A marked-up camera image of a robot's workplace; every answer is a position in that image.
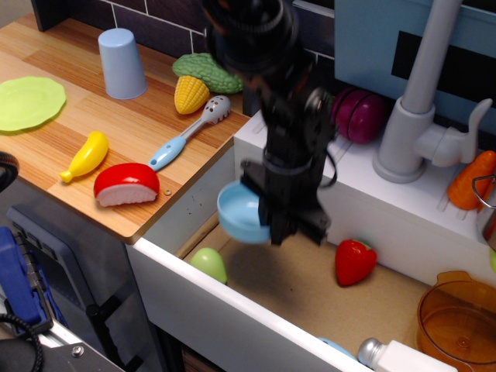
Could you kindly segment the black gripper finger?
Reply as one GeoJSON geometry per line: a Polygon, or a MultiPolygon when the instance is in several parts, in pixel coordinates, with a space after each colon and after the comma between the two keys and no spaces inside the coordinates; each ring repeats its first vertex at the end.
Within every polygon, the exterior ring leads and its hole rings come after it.
{"type": "Polygon", "coordinates": [[[258,215],[259,215],[260,224],[262,226],[270,225],[270,216],[271,216],[270,208],[269,205],[267,204],[266,198],[263,196],[259,197],[258,215]]]}
{"type": "Polygon", "coordinates": [[[280,246],[289,236],[298,231],[298,224],[292,215],[286,212],[274,212],[270,219],[271,243],[280,246]]]}

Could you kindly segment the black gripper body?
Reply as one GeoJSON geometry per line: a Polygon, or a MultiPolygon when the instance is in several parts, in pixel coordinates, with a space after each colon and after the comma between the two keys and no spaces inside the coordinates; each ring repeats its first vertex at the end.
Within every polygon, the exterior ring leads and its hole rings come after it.
{"type": "Polygon", "coordinates": [[[332,185],[330,181],[322,183],[324,166],[331,159],[329,153],[324,153],[296,168],[245,159],[241,162],[240,180],[259,197],[266,198],[271,216],[274,212],[291,214],[298,224],[297,232],[320,245],[326,240],[331,219],[319,202],[318,190],[332,185]]]}

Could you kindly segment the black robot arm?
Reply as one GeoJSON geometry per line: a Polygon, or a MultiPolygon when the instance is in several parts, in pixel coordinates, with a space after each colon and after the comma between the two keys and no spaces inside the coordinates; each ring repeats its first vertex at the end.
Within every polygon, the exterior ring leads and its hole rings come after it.
{"type": "Polygon", "coordinates": [[[321,243],[330,219],[317,192],[336,136],[332,98],[304,49],[286,1],[205,1],[214,60],[258,98],[267,126],[263,160],[241,163],[241,181],[259,196],[271,242],[302,232],[321,243]]]}

